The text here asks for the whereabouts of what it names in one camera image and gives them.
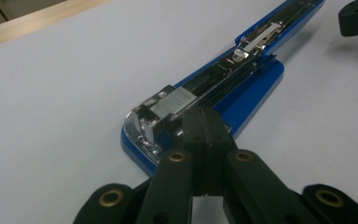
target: stapler anvil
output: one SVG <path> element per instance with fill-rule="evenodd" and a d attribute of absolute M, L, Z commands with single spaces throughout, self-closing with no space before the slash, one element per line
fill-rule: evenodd
<path fill-rule="evenodd" d="M 149 175 L 161 155 L 183 135 L 181 117 L 195 106 L 213 108 L 234 137 L 282 79 L 276 49 L 295 35 L 323 0 L 288 0 L 235 39 L 228 49 L 198 71 L 169 85 L 132 109 L 121 145 Z"/>

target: screw hole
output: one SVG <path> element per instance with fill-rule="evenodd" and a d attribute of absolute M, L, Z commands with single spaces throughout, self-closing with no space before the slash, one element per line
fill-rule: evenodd
<path fill-rule="evenodd" d="M 184 161 L 185 155 L 181 152 L 173 152 L 170 154 L 170 156 L 168 156 L 168 158 L 170 161 Z"/>
<path fill-rule="evenodd" d="M 100 197 L 100 205 L 103 207 L 112 207 L 119 204 L 124 197 L 124 193 L 119 189 L 111 189 L 103 193 Z"/>
<path fill-rule="evenodd" d="M 331 207 L 339 208 L 344 206 L 344 200 L 337 195 L 335 192 L 332 192 L 327 189 L 319 189 L 315 193 L 316 198 Z"/>
<path fill-rule="evenodd" d="M 238 152 L 235 155 L 235 158 L 239 161 L 250 161 L 252 159 L 252 156 L 247 152 Z"/>
<path fill-rule="evenodd" d="M 153 217 L 153 222 L 155 224 L 168 224 L 170 222 L 170 215 L 164 212 L 156 213 Z"/>

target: white surface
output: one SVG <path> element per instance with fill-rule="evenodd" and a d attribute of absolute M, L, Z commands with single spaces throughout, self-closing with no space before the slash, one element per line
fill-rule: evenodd
<path fill-rule="evenodd" d="M 91 193 L 146 180 L 119 144 L 132 107 L 233 45 L 282 1 L 116 0 L 0 46 L 0 223 L 72 223 Z M 296 191 L 358 202 L 358 36 L 329 0 L 278 53 L 282 83 L 237 139 Z M 197 199 L 193 223 L 227 223 Z"/>

